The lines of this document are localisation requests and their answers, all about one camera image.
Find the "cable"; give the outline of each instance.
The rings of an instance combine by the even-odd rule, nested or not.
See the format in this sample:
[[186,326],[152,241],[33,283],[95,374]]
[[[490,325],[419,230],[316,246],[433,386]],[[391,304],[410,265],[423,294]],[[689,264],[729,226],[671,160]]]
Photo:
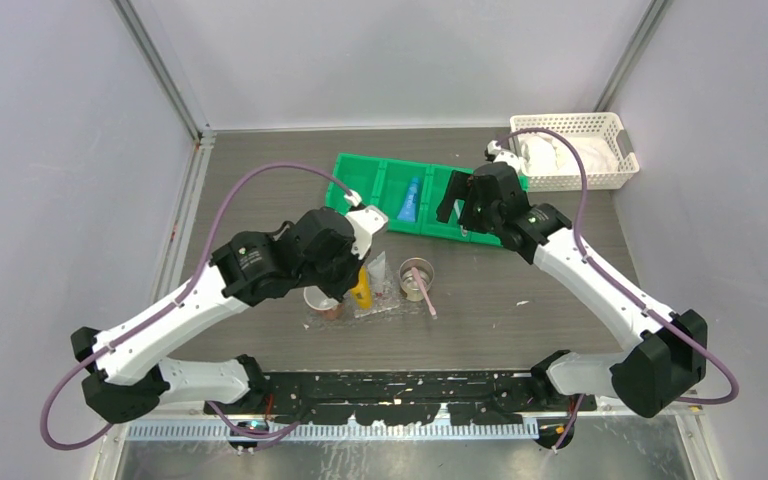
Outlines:
[[578,400],[576,400],[575,406],[573,406],[572,411],[570,411],[570,419],[567,422],[567,426],[564,427],[564,431],[561,432],[561,436],[558,437],[558,441],[552,445],[553,452],[558,453],[558,449],[561,448],[561,444],[564,443],[564,439],[567,438],[567,434],[569,433],[570,428],[572,428],[573,424],[575,424],[575,421],[578,419],[578,411],[581,409],[581,404],[584,402],[584,397],[585,395],[583,393],[578,396]]
[[264,422],[270,422],[269,414],[272,413],[272,405],[275,403],[275,394],[270,393],[269,394],[269,400],[266,403],[266,411],[263,412],[263,421]]
[[[216,233],[217,233],[217,230],[219,229],[219,223],[222,220],[222,217],[225,215],[225,212],[228,210],[228,206],[231,204],[231,200],[234,199],[234,197],[237,195],[237,192],[239,192],[240,189],[243,187],[243,185],[248,183],[249,180],[251,180],[252,178],[254,178],[255,176],[263,172],[274,170],[277,168],[289,168],[289,169],[303,170],[306,172],[314,173],[316,175],[319,175],[320,177],[325,178],[326,180],[334,182],[338,187],[340,187],[340,189],[346,192],[347,195],[352,194],[351,189],[345,183],[343,183],[341,180],[334,177],[330,173],[324,170],[320,170],[318,168],[310,167],[308,165],[303,165],[300,163],[292,163],[292,162],[269,163],[269,164],[260,166],[258,168],[255,168],[249,173],[243,175],[243,177],[240,178],[236,184],[234,184],[234,186],[231,188],[231,191],[228,192],[228,195],[225,196],[225,199],[222,201],[222,204],[219,206],[219,210],[216,212],[216,217],[214,217],[213,219],[213,224],[210,226],[210,232],[207,234],[207,240],[204,243],[204,248],[202,249],[201,256],[199,257],[198,263],[196,264],[196,271],[195,273],[193,273],[193,276],[190,278],[189,282],[187,282],[187,286],[184,288],[184,290],[182,290],[181,293],[177,297],[175,297],[172,303],[166,305],[165,307],[160,309],[157,313],[145,319],[142,323],[140,323],[133,329],[125,332],[120,337],[117,337],[115,340],[111,341],[108,345],[101,347],[97,351],[90,354],[83,361],[79,362],[77,365],[72,367],[72,369],[69,370],[66,373],[66,375],[63,378],[61,378],[60,381],[57,382],[57,384],[51,390],[51,393],[48,395],[48,398],[46,398],[45,402],[43,403],[42,411],[40,412],[40,422],[39,422],[40,435],[42,436],[43,441],[49,447],[55,450],[77,450],[79,448],[83,448],[83,447],[86,447],[87,445],[92,444],[93,442],[95,442],[96,440],[104,436],[104,434],[106,434],[113,427],[113,424],[108,423],[98,433],[96,433],[95,435],[91,436],[86,440],[83,440],[77,443],[60,443],[51,436],[51,432],[48,429],[48,418],[51,415],[51,408],[54,405],[54,400],[56,400],[57,396],[60,395],[60,392],[63,390],[63,387],[65,387],[70,380],[75,378],[75,376],[81,370],[83,370],[88,365],[92,364],[93,362],[101,358],[103,355],[107,354],[111,349],[115,349],[117,346],[128,341],[128,339],[132,338],[134,335],[137,335],[143,330],[145,330],[146,328],[150,327],[151,325],[159,321],[161,318],[166,316],[166,314],[174,310],[176,305],[180,305],[181,303],[184,302],[187,296],[189,296],[190,292],[193,291],[196,284],[198,283],[198,280],[201,278],[202,273],[204,272],[204,268],[207,265],[207,258],[210,255],[211,245],[213,244],[213,240],[216,238]],[[231,423],[231,421],[228,420],[228,417],[226,417],[220,410],[218,410],[215,406],[213,408],[216,411],[216,414],[219,415],[219,418],[222,419],[222,421],[225,422],[226,425]],[[289,433],[290,432],[288,431],[284,434],[279,435],[276,438],[278,439],[284,438]]]
[[599,265],[596,261],[586,256],[584,242],[581,238],[581,224],[582,224],[582,219],[584,218],[584,207],[587,204],[587,174],[584,171],[584,162],[581,160],[581,156],[579,156],[578,151],[575,149],[575,147],[573,147],[572,144],[562,135],[555,133],[552,130],[549,130],[547,128],[541,128],[541,127],[523,128],[515,132],[511,132],[509,134],[503,135],[502,137],[498,138],[496,141],[499,142],[499,145],[502,145],[503,142],[524,133],[545,133],[558,139],[558,141],[560,141],[567,148],[570,149],[570,152],[572,152],[572,156],[575,158],[575,162],[578,164],[578,171],[581,174],[581,200],[578,203],[578,211],[575,214],[575,221],[573,221],[572,234],[573,234],[573,239],[575,240],[575,244],[578,247],[578,251],[581,253],[582,260],[585,263],[589,264],[593,268],[593,270],[596,271],[596,273],[598,273],[602,278],[605,279],[605,281],[611,284],[626,298],[628,298],[632,303],[634,303],[638,308],[640,308],[643,311],[643,313],[655,319],[655,321],[661,324],[662,327],[666,328],[670,333],[672,333],[673,335],[681,339],[681,341],[689,345],[690,348],[692,348],[693,350],[696,350],[696,352],[698,352],[706,360],[708,360],[715,367],[717,367],[717,370],[722,372],[723,376],[726,377],[726,380],[728,380],[729,386],[731,388],[728,394],[718,398],[679,397],[677,400],[680,402],[689,402],[689,403],[695,403],[698,405],[721,405],[724,403],[728,403],[734,400],[735,398],[737,398],[737,395],[740,392],[740,385],[737,383],[737,378],[719,358],[717,358],[714,354],[709,352],[708,349],[700,345],[696,340],[693,340],[687,334],[679,330],[675,325],[667,321],[667,319],[659,315],[658,312],[648,309],[646,307],[646,303],[643,300],[637,298],[637,296],[634,295],[634,293],[632,293],[627,288],[625,288],[622,285],[622,283],[620,283],[616,278],[611,276],[610,273],[606,272],[605,269],[602,268],[602,266]]
[[286,437],[287,435],[292,433],[293,430],[295,430],[296,427],[298,427],[298,426],[299,426],[299,422],[293,422],[290,425],[287,425],[286,427],[282,428],[281,430],[278,430],[279,432],[282,432],[282,433],[279,434],[277,437],[267,441],[266,443],[261,443],[258,446],[254,447],[252,449],[252,452],[259,452],[261,450],[266,450],[267,448],[274,447],[275,444],[277,444],[278,442],[283,440],[284,437]]
[[265,438],[277,437],[279,435],[283,435],[285,432],[290,433],[293,431],[293,429],[295,429],[299,425],[299,422],[294,422],[274,432],[258,432],[254,430],[246,430],[245,428],[241,428],[234,425],[234,422],[232,422],[230,418],[228,418],[227,416],[225,416],[224,413],[222,413],[222,410],[219,409],[219,406],[216,405],[216,403],[209,400],[205,403],[207,403],[210,406],[210,408],[213,409],[213,411],[222,420],[222,423],[224,423],[226,427],[230,428],[232,432],[236,433],[237,435],[241,435],[243,437],[251,438],[254,440],[262,440]]

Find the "green plastic crate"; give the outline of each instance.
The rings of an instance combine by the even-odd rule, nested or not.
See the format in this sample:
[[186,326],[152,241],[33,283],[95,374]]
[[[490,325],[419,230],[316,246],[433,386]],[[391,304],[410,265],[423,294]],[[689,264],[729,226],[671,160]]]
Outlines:
[[[449,176],[455,170],[472,173],[468,168],[341,153],[334,165],[334,176],[358,192],[364,203],[377,206],[390,217],[391,232],[501,246],[499,239],[491,234],[467,232],[466,236],[462,235],[454,212],[448,223],[437,221],[437,206],[443,200]],[[420,178],[416,222],[403,222],[396,217],[414,177]],[[520,184],[523,190],[528,190],[526,177],[520,177]],[[334,184],[331,184],[325,193],[325,205],[343,214],[349,211],[343,191]]]

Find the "pink straw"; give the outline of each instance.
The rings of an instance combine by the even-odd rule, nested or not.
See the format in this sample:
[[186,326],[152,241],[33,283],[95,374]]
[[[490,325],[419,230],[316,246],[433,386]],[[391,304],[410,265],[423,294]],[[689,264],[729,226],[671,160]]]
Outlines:
[[419,291],[422,292],[422,296],[425,297],[425,303],[428,304],[428,313],[431,314],[431,318],[437,320],[437,309],[434,305],[431,305],[431,299],[428,298],[428,290],[425,289],[425,282],[422,281],[422,277],[419,276],[419,270],[416,267],[411,267],[411,273],[413,279],[416,282],[416,286],[419,287]]

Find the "white cloth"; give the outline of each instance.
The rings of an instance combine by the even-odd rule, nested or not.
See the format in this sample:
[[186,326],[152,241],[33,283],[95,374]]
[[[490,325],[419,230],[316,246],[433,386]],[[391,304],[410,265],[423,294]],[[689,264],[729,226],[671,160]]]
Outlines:
[[[572,152],[560,140],[545,133],[520,138],[520,147],[527,158],[526,175],[578,175]],[[587,173],[613,173],[619,168],[619,161],[605,140],[599,137],[567,137],[567,140],[578,151]]]

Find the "gray table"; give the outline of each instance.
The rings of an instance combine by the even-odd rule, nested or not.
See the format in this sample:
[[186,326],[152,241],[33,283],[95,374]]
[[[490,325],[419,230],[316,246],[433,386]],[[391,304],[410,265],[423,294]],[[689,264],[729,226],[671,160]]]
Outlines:
[[[213,215],[245,172],[277,160],[333,169],[339,152],[477,167],[499,130],[365,130],[220,134],[199,204],[185,275],[205,241]],[[269,172],[244,187],[214,246],[241,230],[272,231],[321,205],[326,182],[303,172]],[[572,217],[579,194],[532,194]],[[608,192],[593,192],[585,236],[620,272],[634,271]],[[301,292],[266,301],[190,341],[173,356],[219,361],[246,353],[264,370],[524,368],[565,348],[581,353],[617,351],[608,330],[551,277],[515,253],[416,235],[386,233],[375,251],[389,264],[420,256],[434,265],[431,292],[439,318],[404,313],[351,328],[305,329]]]

